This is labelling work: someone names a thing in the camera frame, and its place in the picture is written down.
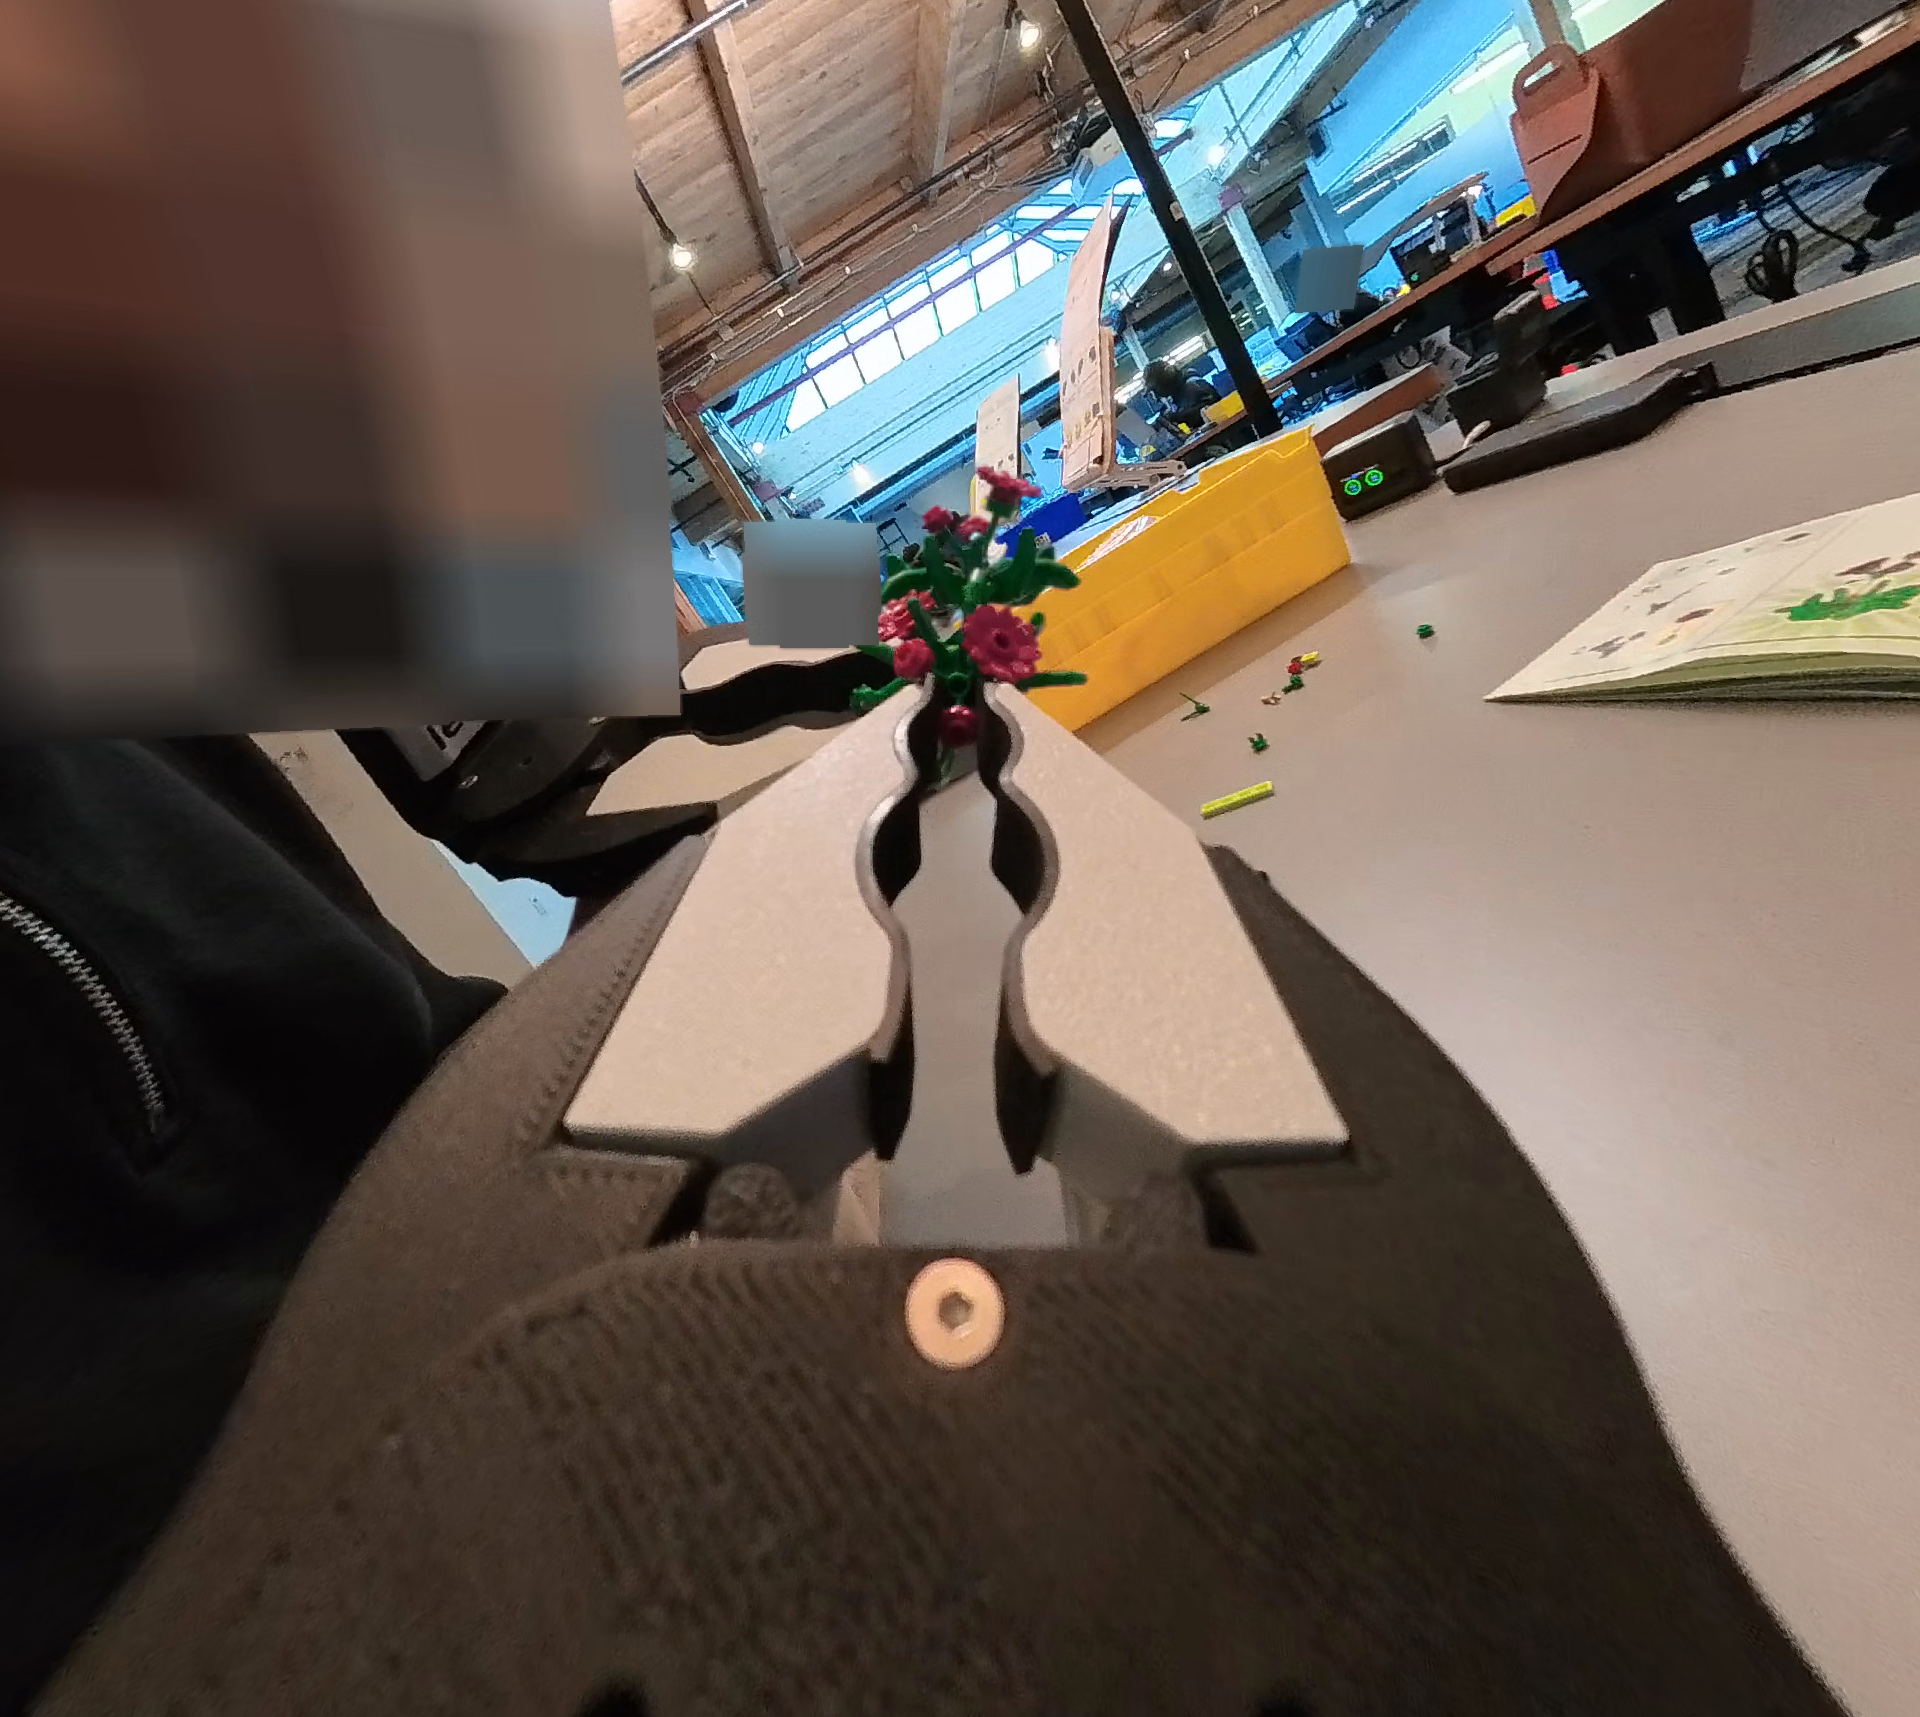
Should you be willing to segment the long wooden table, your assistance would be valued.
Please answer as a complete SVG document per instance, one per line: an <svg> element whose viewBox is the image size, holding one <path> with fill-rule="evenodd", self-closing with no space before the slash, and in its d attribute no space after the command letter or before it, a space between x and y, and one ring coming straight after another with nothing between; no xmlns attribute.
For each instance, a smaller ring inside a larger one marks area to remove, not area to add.
<svg viewBox="0 0 1920 1717"><path fill-rule="evenodd" d="M1607 335L1628 351L1657 339L1658 311L1676 329L1720 322L1716 275L1696 225L1783 209L1799 229L1833 235L1803 203L1801 185L1819 171L1864 168L1884 144L1917 130L1917 44L1917 2L1907 2L1570 213L1516 223L1479 244L1289 363L1273 377L1275 391L1309 397L1430 331L1475 329L1525 286L1528 264L1546 256L1556 256L1592 299Z"/></svg>

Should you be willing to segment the toy brick cactus pink flower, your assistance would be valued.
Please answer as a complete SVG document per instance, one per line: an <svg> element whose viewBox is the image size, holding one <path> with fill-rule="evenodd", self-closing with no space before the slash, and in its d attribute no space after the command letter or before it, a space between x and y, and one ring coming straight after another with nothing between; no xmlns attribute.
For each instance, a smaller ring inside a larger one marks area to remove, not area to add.
<svg viewBox="0 0 1920 1717"><path fill-rule="evenodd" d="M1081 688L1091 680L1081 669L1044 667L1042 628L1009 604L988 601L952 628L925 636L933 655L933 781L938 786L956 781L965 759L981 745L990 686L1030 692Z"/></svg>

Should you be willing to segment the brown leather bag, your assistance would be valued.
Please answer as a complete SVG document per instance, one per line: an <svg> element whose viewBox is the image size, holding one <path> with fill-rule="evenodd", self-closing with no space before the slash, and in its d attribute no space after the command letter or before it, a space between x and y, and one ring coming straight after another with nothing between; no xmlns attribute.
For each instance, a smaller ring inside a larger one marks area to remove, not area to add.
<svg viewBox="0 0 1920 1717"><path fill-rule="evenodd" d="M1614 190L1745 99L1757 0L1663 0L1587 51L1555 44L1510 92L1540 222Z"/></svg>

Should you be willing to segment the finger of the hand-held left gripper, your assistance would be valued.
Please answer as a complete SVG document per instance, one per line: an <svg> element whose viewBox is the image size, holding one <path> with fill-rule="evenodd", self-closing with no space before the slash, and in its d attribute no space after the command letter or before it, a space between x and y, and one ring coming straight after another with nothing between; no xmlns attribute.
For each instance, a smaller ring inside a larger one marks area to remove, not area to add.
<svg viewBox="0 0 1920 1717"><path fill-rule="evenodd" d="M681 723L709 745L742 745L783 727L835 730L860 694L895 675L860 648L769 648L711 640L685 662Z"/></svg>
<svg viewBox="0 0 1920 1717"><path fill-rule="evenodd" d="M812 714L741 739L705 740L689 730L651 740L616 762L587 808L587 831L614 832L620 821L675 819L707 808L728 815L831 745L857 717Z"/></svg>

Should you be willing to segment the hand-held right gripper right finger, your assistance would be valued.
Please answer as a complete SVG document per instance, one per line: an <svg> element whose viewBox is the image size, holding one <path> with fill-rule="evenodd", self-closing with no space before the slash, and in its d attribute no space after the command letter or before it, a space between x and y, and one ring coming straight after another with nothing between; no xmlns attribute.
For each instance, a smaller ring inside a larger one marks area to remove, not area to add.
<svg viewBox="0 0 1920 1717"><path fill-rule="evenodd" d="M995 1108L1018 1173L1322 1160L1349 1127L1213 852L1028 696L987 690L1007 940Z"/></svg>

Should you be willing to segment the tall cream chart board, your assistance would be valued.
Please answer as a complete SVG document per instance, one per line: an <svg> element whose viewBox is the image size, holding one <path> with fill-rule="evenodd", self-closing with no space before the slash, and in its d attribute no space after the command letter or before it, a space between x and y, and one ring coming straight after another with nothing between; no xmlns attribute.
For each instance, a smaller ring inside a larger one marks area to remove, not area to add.
<svg viewBox="0 0 1920 1717"><path fill-rule="evenodd" d="M1069 262L1060 329L1062 490L1107 478L1119 459L1114 331L1104 319L1107 281L1121 218L1107 199Z"/></svg>

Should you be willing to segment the small cream chart board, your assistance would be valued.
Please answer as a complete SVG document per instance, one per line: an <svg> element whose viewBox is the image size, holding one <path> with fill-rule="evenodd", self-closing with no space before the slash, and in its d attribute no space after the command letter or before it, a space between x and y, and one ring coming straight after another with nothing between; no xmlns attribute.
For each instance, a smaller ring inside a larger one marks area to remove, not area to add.
<svg viewBox="0 0 1920 1717"><path fill-rule="evenodd" d="M979 403L972 443L972 514L990 506L990 473L1022 475L1022 384L1018 372L999 382Z"/></svg>

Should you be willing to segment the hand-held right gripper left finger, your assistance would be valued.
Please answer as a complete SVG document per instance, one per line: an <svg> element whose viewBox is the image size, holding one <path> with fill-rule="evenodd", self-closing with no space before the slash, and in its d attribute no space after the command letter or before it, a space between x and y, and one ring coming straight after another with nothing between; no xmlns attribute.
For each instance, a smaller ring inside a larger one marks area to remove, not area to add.
<svg viewBox="0 0 1920 1717"><path fill-rule="evenodd" d="M898 1152L926 708L889 696L719 826L564 1112L575 1142L709 1167Z"/></svg>

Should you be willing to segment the yellow plastic bin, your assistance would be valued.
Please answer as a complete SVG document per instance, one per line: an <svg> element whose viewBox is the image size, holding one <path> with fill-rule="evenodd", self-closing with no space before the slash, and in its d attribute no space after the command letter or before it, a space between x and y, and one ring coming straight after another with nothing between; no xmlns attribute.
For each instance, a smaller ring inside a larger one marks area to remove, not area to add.
<svg viewBox="0 0 1920 1717"><path fill-rule="evenodd" d="M1206 463L1060 550L1075 587L1038 604L1028 696L1081 730L1344 568L1349 533L1309 425Z"/></svg>

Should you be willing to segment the black power brick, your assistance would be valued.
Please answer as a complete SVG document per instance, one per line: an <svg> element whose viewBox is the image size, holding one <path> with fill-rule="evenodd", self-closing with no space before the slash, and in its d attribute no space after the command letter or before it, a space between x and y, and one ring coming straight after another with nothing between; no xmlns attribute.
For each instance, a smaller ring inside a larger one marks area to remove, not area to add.
<svg viewBox="0 0 1920 1717"><path fill-rule="evenodd" d="M1535 414L1484 436L1440 463L1439 478L1451 492L1470 494L1622 449L1716 391L1718 375L1711 360L1669 363L1580 403Z"/></svg>

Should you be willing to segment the open instruction booklet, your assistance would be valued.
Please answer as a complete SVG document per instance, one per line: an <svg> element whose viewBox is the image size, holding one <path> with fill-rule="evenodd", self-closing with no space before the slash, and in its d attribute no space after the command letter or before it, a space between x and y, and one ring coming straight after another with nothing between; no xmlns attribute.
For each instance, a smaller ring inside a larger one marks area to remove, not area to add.
<svg viewBox="0 0 1920 1717"><path fill-rule="evenodd" d="M1652 563L1490 702L1914 700L1918 495Z"/></svg>

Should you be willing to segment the black charger with green light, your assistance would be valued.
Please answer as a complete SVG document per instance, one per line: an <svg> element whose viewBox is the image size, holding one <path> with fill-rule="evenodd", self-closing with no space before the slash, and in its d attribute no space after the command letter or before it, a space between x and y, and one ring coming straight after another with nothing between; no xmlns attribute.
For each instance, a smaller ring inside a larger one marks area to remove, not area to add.
<svg viewBox="0 0 1920 1717"><path fill-rule="evenodd" d="M1428 429L1415 410L1339 442L1322 452L1320 463L1333 504L1347 524L1440 482Z"/></svg>

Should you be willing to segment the black power adapter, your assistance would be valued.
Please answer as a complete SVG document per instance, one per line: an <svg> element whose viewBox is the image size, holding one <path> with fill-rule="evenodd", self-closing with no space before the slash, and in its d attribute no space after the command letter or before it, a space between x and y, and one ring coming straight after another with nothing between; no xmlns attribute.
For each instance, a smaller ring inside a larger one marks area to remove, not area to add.
<svg viewBox="0 0 1920 1717"><path fill-rule="evenodd" d="M1546 299L1525 286L1487 324L1487 339L1448 390L1459 429L1475 440L1525 419L1546 397Z"/></svg>

